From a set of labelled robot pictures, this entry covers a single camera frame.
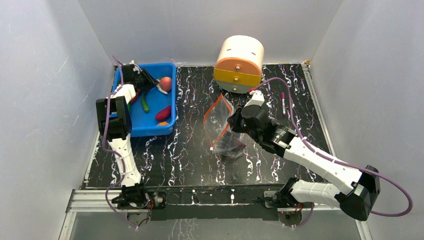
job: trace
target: clear plastic bag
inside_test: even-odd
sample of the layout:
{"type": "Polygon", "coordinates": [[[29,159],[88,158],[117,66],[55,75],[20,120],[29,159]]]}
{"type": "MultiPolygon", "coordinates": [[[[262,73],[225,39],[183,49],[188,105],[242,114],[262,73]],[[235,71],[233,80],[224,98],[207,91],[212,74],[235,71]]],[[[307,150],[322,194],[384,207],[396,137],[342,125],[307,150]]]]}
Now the clear plastic bag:
{"type": "Polygon", "coordinates": [[[227,119],[234,113],[233,105],[221,94],[203,118],[203,128],[210,141],[213,154],[235,159],[243,154],[246,145],[243,133],[233,132],[227,119]]]}

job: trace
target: white wall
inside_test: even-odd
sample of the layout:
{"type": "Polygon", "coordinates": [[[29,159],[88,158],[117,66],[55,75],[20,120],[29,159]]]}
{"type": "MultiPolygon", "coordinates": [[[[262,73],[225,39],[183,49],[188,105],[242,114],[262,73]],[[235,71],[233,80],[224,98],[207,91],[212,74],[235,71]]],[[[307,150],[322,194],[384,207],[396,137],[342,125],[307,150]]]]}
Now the white wall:
{"type": "MultiPolygon", "coordinates": [[[[375,240],[423,239],[424,2],[345,0],[312,59],[312,78],[336,154],[400,183],[414,208],[372,215],[375,240]]],[[[382,182],[374,210],[406,209],[382,182]]]]}
{"type": "Polygon", "coordinates": [[[233,35],[261,41],[264,63],[310,60],[342,0],[79,2],[109,57],[214,65],[233,35]]]}
{"type": "Polygon", "coordinates": [[[2,1],[0,36],[0,239],[57,239],[113,66],[76,0],[2,1]]]}

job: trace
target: pink marker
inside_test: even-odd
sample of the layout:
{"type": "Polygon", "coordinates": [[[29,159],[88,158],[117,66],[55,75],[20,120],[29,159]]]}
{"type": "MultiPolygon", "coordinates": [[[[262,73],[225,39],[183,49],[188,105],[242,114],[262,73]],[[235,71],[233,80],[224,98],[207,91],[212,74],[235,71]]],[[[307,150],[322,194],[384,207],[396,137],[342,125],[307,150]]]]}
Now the pink marker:
{"type": "Polygon", "coordinates": [[[286,103],[284,102],[284,92],[281,93],[281,100],[282,100],[282,115],[286,115],[286,103]]]}

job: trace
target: blue bin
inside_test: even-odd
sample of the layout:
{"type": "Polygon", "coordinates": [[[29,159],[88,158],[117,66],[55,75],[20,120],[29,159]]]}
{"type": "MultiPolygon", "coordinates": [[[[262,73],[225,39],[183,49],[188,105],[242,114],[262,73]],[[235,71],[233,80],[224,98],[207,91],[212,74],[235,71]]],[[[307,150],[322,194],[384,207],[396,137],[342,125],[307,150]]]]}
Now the blue bin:
{"type": "MultiPolygon", "coordinates": [[[[148,91],[145,95],[146,103],[150,109],[148,113],[143,110],[141,95],[137,100],[131,103],[130,116],[132,122],[131,137],[145,137],[145,136],[160,136],[168,135],[173,131],[173,127],[176,121],[176,92],[177,92],[177,68],[172,63],[152,63],[152,64],[140,64],[138,65],[142,69],[146,69],[147,72],[155,79],[163,77],[172,78],[172,89],[168,94],[161,93],[157,87],[154,87],[148,91]],[[166,119],[168,125],[158,126],[158,121],[155,120],[155,116],[162,109],[171,105],[171,116],[166,119]]],[[[121,74],[119,69],[116,70],[115,79],[113,81],[112,91],[121,82],[121,74]]]]}

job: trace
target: black marble table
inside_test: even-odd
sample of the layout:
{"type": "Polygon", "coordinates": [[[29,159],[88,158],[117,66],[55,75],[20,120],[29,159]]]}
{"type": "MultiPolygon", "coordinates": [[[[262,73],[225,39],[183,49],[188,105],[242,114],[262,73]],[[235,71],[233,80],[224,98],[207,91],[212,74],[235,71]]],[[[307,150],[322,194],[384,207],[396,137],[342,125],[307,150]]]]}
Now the black marble table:
{"type": "MultiPolygon", "coordinates": [[[[295,122],[313,145],[328,152],[314,102],[300,64],[269,64],[263,67],[262,80],[280,77],[287,81],[293,97],[295,122]]],[[[166,136],[131,138],[135,163],[148,187],[284,184],[298,177],[324,182],[320,176],[297,163],[261,149],[252,139],[244,154],[229,159],[210,152],[211,143],[203,128],[203,117],[221,94],[213,78],[212,66],[177,68],[177,120],[166,136]]],[[[271,118],[292,126],[290,115],[283,116],[280,95],[286,88],[274,81],[261,89],[271,118]]],[[[246,103],[247,94],[224,93],[233,104],[246,103]]],[[[120,178],[115,158],[105,153],[98,140],[83,189],[103,189],[120,178]]]]}

